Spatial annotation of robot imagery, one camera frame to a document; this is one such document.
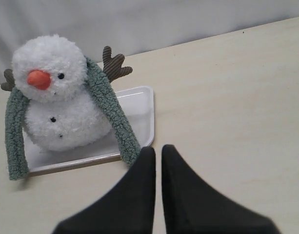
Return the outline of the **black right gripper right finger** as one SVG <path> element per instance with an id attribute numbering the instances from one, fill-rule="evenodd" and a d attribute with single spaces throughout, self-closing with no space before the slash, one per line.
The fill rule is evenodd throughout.
<path id="1" fill-rule="evenodd" d="M 174 145 L 161 152 L 161 192 L 168 234 L 278 234 L 275 223 L 210 186 Z"/>

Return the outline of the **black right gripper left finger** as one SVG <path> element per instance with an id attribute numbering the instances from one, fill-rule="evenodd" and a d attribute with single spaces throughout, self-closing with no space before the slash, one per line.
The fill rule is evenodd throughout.
<path id="1" fill-rule="evenodd" d="M 140 155 L 123 178 L 103 197 L 62 220 L 55 234 L 150 234 L 156 200 L 156 153 Z"/>

